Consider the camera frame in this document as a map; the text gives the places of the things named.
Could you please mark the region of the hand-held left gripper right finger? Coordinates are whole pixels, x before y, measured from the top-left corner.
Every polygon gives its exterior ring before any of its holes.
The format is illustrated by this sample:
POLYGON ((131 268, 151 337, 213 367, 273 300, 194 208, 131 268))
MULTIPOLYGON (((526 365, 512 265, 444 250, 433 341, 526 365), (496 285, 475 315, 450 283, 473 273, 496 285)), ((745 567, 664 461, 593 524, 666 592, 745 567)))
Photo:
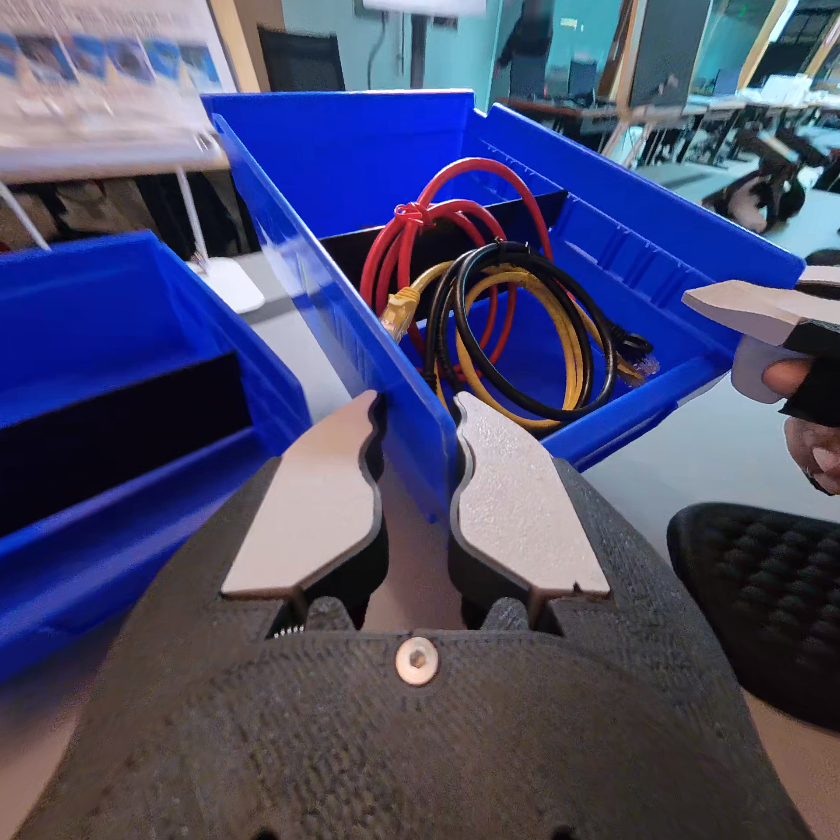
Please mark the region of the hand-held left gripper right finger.
POLYGON ((528 601, 611 595, 595 549, 548 450, 477 397, 455 396, 464 474, 453 495, 457 545, 528 601))

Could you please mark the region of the blue plastic bin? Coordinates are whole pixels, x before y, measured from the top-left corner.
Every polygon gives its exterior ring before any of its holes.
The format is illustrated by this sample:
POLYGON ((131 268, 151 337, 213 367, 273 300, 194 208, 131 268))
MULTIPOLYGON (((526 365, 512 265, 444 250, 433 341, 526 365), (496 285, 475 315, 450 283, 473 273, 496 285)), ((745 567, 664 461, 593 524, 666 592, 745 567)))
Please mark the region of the blue plastic bin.
POLYGON ((130 610, 159 569, 312 424, 298 378, 152 234, 2 257, 3 427, 234 353, 253 426, 1 535, 5 684, 130 610))
POLYGON ((426 520, 457 482, 455 421, 323 240, 393 220, 454 161, 496 159, 534 195, 565 193, 549 227, 553 258, 605 315, 653 346, 655 376, 618 382, 612 401, 546 437, 588 469, 661 423, 728 372, 739 336, 693 312, 684 292, 725 280, 793 288, 805 262, 471 91, 214 94, 217 126, 262 252, 352 397, 385 395, 384 449, 426 520))

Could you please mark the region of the instruction sheet on stand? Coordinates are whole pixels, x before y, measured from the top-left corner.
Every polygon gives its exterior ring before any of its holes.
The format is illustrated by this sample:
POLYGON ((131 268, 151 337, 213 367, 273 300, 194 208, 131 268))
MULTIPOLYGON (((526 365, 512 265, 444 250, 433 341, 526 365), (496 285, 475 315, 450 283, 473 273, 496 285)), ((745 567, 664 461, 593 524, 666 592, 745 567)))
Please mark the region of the instruction sheet on stand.
POLYGON ((174 175, 194 236, 186 264, 237 314, 265 303, 211 257, 187 174, 231 164, 204 107, 259 83, 235 2, 2 1, 2 210, 50 251, 12 186, 174 175))

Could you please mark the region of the person's right hand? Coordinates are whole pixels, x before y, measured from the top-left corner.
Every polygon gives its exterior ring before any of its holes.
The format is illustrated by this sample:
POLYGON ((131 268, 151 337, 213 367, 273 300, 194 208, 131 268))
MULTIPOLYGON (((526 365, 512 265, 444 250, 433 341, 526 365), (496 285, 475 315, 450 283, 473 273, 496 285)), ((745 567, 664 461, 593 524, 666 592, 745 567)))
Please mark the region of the person's right hand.
MULTIPOLYGON (((775 394, 790 398, 802 386, 812 360, 788 359, 770 365, 763 383, 775 394)), ((796 416, 784 421, 786 447, 812 486, 823 494, 839 494, 839 430, 796 416)))

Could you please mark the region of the dark board on wooden easel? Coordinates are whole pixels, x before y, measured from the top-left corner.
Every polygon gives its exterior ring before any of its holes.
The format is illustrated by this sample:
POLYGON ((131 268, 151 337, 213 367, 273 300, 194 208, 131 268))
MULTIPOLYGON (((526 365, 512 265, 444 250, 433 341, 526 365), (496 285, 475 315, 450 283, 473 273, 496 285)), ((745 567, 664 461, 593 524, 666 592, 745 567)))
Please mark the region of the dark board on wooden easel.
POLYGON ((686 105, 711 6, 711 1, 633 2, 618 75, 619 110, 686 105))

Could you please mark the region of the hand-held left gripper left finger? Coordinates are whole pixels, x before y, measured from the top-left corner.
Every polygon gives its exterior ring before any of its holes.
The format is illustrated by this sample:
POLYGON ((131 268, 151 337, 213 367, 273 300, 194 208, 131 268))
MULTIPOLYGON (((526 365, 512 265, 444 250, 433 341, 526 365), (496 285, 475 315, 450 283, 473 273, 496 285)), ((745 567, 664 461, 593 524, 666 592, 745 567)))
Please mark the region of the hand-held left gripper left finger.
POLYGON ((298 599, 372 544, 382 530, 382 498, 367 456, 381 399, 363 392, 280 457, 221 595, 298 599))

